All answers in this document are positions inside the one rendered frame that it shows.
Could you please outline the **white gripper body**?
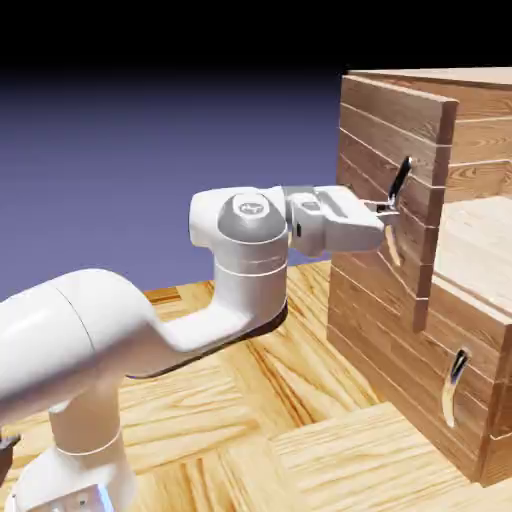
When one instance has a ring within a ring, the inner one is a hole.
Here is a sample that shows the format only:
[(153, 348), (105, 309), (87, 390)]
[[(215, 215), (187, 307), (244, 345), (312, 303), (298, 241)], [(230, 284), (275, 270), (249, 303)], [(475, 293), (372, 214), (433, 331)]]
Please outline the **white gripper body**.
[(385, 225), (365, 202), (340, 185), (315, 188), (324, 216), (325, 248), (334, 252), (364, 252), (379, 248)]

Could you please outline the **light wood cabinet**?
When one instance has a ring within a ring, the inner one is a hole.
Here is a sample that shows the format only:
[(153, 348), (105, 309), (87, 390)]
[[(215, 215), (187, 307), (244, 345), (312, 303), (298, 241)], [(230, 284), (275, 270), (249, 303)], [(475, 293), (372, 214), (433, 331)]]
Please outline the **light wood cabinet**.
[(512, 68), (353, 71), (458, 102), (435, 277), (512, 282)]

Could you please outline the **wood plank cabinet door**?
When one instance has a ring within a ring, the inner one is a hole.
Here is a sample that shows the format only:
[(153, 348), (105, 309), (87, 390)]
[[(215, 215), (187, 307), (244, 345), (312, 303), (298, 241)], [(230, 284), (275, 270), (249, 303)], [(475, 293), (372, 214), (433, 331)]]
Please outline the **wood plank cabinet door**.
[[(435, 277), (425, 326), (412, 331), (331, 263), (329, 341), (464, 476), (512, 477), (512, 282), (463, 287)], [(448, 366), (471, 352), (455, 393), (456, 425), (441, 410)]]
[(356, 76), (341, 85), (337, 180), (383, 202), (405, 161), (398, 214), (375, 252), (336, 253), (333, 265), (386, 304), (412, 331), (424, 328), (458, 102)]

